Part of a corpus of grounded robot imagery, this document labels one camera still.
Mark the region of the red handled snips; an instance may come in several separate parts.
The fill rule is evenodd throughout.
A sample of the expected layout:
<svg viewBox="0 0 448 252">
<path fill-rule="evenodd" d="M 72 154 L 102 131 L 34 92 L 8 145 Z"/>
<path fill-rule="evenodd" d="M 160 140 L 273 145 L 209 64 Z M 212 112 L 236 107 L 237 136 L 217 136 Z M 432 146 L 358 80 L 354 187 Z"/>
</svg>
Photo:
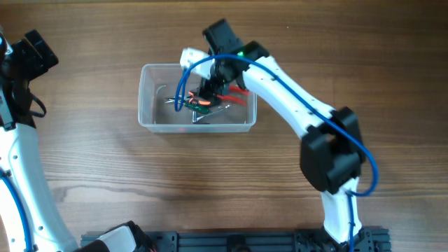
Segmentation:
<svg viewBox="0 0 448 252">
<path fill-rule="evenodd" d="M 217 98 L 224 102 L 233 104 L 246 105 L 246 98 L 249 95 L 248 90 L 243 90 L 237 85 L 231 85 L 227 94 L 217 94 Z"/>
</svg>

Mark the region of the orange black needle-nose pliers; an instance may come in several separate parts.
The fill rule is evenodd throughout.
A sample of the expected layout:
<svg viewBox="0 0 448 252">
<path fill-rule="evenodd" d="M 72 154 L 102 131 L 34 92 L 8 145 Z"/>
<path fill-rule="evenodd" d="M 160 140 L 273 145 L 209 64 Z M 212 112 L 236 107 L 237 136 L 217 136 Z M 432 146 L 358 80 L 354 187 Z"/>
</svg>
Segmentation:
<svg viewBox="0 0 448 252">
<path fill-rule="evenodd" d="M 198 96 L 196 92 L 189 92 L 184 97 L 179 95 L 178 102 L 180 102 L 183 105 L 192 104 L 192 105 L 205 106 L 205 107 L 211 108 L 211 107 L 220 105 L 222 103 L 222 99 L 217 96 L 203 98 L 203 97 Z"/>
</svg>

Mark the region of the green handled screwdriver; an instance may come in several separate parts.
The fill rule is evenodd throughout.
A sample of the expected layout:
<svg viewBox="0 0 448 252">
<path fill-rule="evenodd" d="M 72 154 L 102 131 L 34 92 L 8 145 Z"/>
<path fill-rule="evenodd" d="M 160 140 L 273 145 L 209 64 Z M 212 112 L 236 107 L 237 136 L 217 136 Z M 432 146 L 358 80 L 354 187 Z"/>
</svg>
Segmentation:
<svg viewBox="0 0 448 252">
<path fill-rule="evenodd" d="M 184 106 L 196 113 L 201 113 L 201 114 L 208 114 L 210 112 L 209 108 L 200 104 L 192 104 L 188 101 L 184 102 Z"/>
</svg>

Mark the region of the small silver wrench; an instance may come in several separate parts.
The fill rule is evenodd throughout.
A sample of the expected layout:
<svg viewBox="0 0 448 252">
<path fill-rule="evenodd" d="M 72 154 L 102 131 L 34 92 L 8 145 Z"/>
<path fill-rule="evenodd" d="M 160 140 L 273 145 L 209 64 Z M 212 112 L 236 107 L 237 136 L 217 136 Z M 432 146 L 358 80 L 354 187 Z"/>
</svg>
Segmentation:
<svg viewBox="0 0 448 252">
<path fill-rule="evenodd" d="M 228 104 L 228 105 L 225 105 L 225 106 L 219 106 L 215 111 L 211 111 L 208 114 L 203 114 L 203 115 L 200 115 L 200 116 L 197 115 L 197 112 L 193 112 L 192 113 L 192 123 L 196 124 L 199 121 L 201 121 L 202 119 L 205 119 L 205 118 L 217 115 L 220 112 L 225 111 L 226 109 L 230 108 L 231 106 L 232 106 L 231 104 Z"/>
</svg>

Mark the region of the clear plastic container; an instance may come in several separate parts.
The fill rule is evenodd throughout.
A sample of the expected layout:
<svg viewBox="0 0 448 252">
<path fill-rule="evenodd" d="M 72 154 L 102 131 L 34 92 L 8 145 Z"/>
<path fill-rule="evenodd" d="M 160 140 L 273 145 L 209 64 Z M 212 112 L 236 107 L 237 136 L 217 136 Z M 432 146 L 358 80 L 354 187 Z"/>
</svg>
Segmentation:
<svg viewBox="0 0 448 252">
<path fill-rule="evenodd" d="M 174 95 L 182 76 L 179 64 L 146 64 L 141 70 L 138 98 L 139 124 L 152 133 L 238 133 L 247 132 L 256 123 L 257 96 L 250 92 L 246 105 L 224 101 L 219 106 L 232 106 L 198 123 L 209 123 L 205 132 L 179 132 L 177 125 L 191 124 L 193 111 L 184 107 L 174 110 Z"/>
</svg>

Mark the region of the red black handled screwdriver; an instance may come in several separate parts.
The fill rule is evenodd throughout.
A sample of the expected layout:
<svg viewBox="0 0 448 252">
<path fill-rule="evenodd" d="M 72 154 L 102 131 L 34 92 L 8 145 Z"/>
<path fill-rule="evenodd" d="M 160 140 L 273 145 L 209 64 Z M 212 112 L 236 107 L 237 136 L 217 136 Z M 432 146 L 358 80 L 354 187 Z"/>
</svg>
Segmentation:
<svg viewBox="0 0 448 252">
<path fill-rule="evenodd" d="M 179 132 L 205 132 L 209 126 L 210 124 L 206 122 L 177 125 L 177 128 Z"/>
</svg>

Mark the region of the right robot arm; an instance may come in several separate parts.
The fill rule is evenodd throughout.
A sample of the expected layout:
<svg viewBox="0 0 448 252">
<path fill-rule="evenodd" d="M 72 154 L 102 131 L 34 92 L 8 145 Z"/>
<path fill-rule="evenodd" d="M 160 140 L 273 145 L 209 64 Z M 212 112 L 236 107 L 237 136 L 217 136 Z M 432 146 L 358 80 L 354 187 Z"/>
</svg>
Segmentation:
<svg viewBox="0 0 448 252">
<path fill-rule="evenodd" d="M 325 238 L 336 248 L 353 249 L 362 228 L 357 187 L 368 156 L 356 114 L 313 97 L 259 43 L 243 43 L 226 20 L 213 23 L 202 34 L 209 51 L 193 61 L 193 72 L 203 77 L 200 97 L 214 103 L 234 81 L 266 101 L 301 141 L 300 168 L 321 194 Z"/>
</svg>

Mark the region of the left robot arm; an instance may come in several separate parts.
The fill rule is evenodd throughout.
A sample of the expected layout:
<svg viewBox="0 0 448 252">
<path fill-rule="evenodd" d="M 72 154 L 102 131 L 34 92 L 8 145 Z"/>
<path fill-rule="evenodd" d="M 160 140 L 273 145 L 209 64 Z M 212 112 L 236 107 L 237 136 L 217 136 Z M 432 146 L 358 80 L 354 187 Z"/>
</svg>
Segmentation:
<svg viewBox="0 0 448 252">
<path fill-rule="evenodd" d="M 35 118 L 47 110 L 32 80 L 59 62 L 36 31 L 10 44 L 1 38 L 1 219 L 11 251 L 156 251 L 134 222 L 111 228 L 79 246 L 50 193 L 39 153 Z"/>
</svg>

